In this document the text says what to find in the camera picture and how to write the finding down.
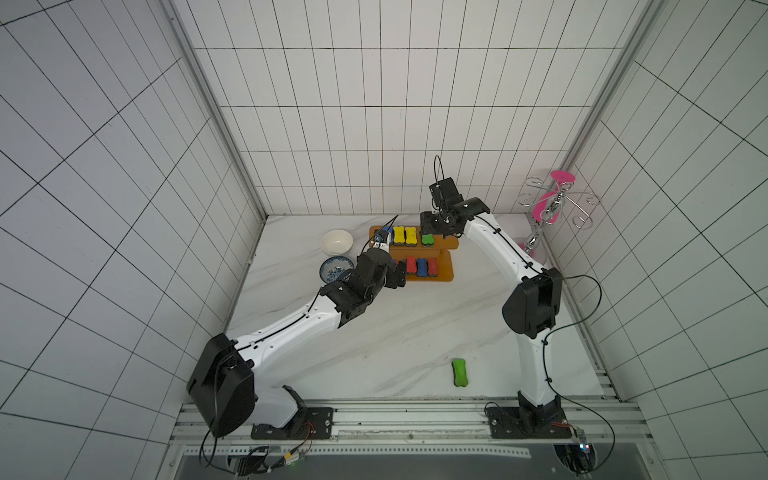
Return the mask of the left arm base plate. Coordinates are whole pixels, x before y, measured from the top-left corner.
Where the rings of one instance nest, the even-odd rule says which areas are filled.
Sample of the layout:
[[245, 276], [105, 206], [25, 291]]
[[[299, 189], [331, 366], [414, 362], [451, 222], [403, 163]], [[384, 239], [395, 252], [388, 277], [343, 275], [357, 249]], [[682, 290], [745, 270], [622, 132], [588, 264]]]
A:
[[300, 409], [283, 427], [254, 425], [250, 438], [266, 441], [326, 440], [331, 437], [334, 413], [331, 407]]

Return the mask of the yellow eraser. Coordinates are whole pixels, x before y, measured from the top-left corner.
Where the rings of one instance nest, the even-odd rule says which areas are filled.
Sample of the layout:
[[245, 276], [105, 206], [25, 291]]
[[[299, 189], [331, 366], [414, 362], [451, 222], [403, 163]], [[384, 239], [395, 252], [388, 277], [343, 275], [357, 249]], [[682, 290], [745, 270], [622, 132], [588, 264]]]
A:
[[402, 246], [406, 243], [405, 228], [402, 226], [394, 226], [392, 228], [392, 244]]
[[405, 227], [404, 228], [404, 234], [405, 234], [405, 244], [409, 247], [415, 247], [418, 245], [418, 237], [417, 237], [417, 228], [416, 227]]

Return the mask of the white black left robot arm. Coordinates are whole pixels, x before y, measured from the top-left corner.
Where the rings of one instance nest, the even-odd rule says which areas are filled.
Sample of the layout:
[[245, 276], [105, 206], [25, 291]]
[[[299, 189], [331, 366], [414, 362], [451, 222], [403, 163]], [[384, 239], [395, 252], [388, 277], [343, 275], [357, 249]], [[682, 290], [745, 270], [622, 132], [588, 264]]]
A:
[[288, 385], [274, 387], [257, 378], [287, 354], [362, 315], [383, 288], [403, 287], [406, 277], [404, 262], [395, 261], [386, 248], [371, 248], [308, 305], [255, 333], [236, 339], [222, 333], [208, 340], [187, 393], [210, 434], [222, 438], [252, 424], [298, 436], [308, 421], [304, 400]]

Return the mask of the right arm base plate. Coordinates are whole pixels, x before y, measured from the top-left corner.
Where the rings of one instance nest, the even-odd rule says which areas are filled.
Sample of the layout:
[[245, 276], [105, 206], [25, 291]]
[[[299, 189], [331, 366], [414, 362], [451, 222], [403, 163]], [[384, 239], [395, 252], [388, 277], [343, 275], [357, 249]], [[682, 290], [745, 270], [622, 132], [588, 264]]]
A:
[[490, 434], [493, 439], [525, 440], [570, 439], [572, 430], [557, 422], [536, 426], [535, 422], [521, 412], [519, 407], [502, 407], [490, 402], [484, 407], [484, 415], [488, 421]]

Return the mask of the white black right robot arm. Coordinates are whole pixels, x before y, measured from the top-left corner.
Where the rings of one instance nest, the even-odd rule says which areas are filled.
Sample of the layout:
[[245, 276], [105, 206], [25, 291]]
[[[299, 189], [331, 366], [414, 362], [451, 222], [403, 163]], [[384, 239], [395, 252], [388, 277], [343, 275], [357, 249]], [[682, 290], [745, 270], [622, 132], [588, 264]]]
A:
[[529, 434], [547, 428], [562, 414], [561, 397], [552, 387], [548, 369], [548, 335], [560, 310], [562, 275], [525, 253], [478, 198], [435, 194], [433, 210], [423, 212], [420, 223], [426, 233], [471, 240], [510, 281], [511, 293], [501, 314], [518, 341], [520, 422]]

